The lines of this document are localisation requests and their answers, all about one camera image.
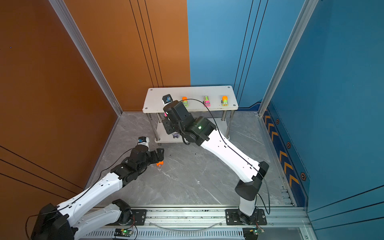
yellow chevron arrow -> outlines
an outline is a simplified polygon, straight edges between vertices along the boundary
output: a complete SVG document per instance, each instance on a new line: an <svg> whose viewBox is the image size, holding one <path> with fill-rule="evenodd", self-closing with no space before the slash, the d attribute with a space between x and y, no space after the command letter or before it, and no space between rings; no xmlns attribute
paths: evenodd
<svg viewBox="0 0 384 240"><path fill-rule="evenodd" d="M272 131L272 142L273 142L273 136L274 136L274 135L279 136L279 135L277 134L277 132Z"/></svg>
<svg viewBox="0 0 384 240"><path fill-rule="evenodd" d="M297 182L297 184L300 184L299 181L292 175L289 175L289 186L292 188L292 180Z"/></svg>
<svg viewBox="0 0 384 240"><path fill-rule="evenodd" d="M265 116L265 124L266 124L266 119L267 119L267 118L271 118L271 117L270 117L270 116Z"/></svg>
<svg viewBox="0 0 384 240"><path fill-rule="evenodd" d="M287 167L289 167L290 169L293 170L293 167L291 165L289 165L287 162L284 163L284 172L285 174L287 174Z"/></svg>
<svg viewBox="0 0 384 240"><path fill-rule="evenodd" d="M285 152L280 151L280 162L281 162L281 156L282 156L282 155L288 157L287 154L286 154Z"/></svg>
<svg viewBox="0 0 384 240"><path fill-rule="evenodd" d="M270 132L271 126L274 127L274 125L272 123L268 123L268 132Z"/></svg>

orange wall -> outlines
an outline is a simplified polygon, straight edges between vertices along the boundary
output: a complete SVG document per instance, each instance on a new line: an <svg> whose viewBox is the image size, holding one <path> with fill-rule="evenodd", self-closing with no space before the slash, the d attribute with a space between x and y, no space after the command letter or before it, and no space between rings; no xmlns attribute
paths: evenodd
<svg viewBox="0 0 384 240"><path fill-rule="evenodd" d="M186 0L65 0L124 111L148 88L190 86Z"/></svg>
<svg viewBox="0 0 384 240"><path fill-rule="evenodd" d="M117 116L49 1L3 1L0 32L1 238L26 239L82 191Z"/></svg>

blue wall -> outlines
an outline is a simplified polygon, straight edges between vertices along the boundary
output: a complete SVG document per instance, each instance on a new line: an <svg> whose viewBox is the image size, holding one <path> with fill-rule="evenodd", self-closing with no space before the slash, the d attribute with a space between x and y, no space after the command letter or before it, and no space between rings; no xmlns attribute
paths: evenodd
<svg viewBox="0 0 384 240"><path fill-rule="evenodd" d="M307 169L320 240L382 236L382 219L353 222L384 216L384 187L363 193L384 184L383 9L380 0L320 0L272 98Z"/></svg>
<svg viewBox="0 0 384 240"><path fill-rule="evenodd" d="M242 108L260 101L303 3L188 0L191 85L232 85Z"/></svg>

floor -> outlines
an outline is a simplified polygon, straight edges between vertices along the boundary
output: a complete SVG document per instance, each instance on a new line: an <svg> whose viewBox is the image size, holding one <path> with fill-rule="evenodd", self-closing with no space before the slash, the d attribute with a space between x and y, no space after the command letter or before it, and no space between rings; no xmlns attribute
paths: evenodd
<svg viewBox="0 0 384 240"><path fill-rule="evenodd" d="M207 113L192 114L197 117ZM221 117L221 112L214 112L214 117ZM286 206L281 194L280 169L268 156L261 131L265 129L257 122L253 112L237 111L230 128L230 141L254 160L269 164L265 180L270 191L271 205ZM150 138L150 150L159 147L154 142L154 133L147 116L141 112L124 112L89 184L96 182L101 170L109 167L123 152L134 147L140 136ZM168 143L161 147L165 149L162 167L151 165L137 180L111 194L98 206L106 206L116 199L122 199L131 206L239 205L240 197L234 190L239 178L211 152L195 144L187 146L184 143ZM259 193L267 204L268 195L264 182ZM257 204L262 205L260 198Z"/></svg>

lower shelf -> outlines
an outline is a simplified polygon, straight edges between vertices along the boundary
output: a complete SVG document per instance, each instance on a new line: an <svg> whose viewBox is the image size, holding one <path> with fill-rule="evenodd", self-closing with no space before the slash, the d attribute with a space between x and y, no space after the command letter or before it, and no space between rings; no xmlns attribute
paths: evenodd
<svg viewBox="0 0 384 240"><path fill-rule="evenodd" d="M211 122L215 123L213 118L208 118ZM221 118L215 118L217 127L221 133L225 134L227 131L227 121L221 121ZM160 140L155 141L156 143L172 143L172 142L183 142L183 139L179 134L174 132L173 134L168 135L164 126L161 122L157 123L157 134L159 135Z"/></svg>

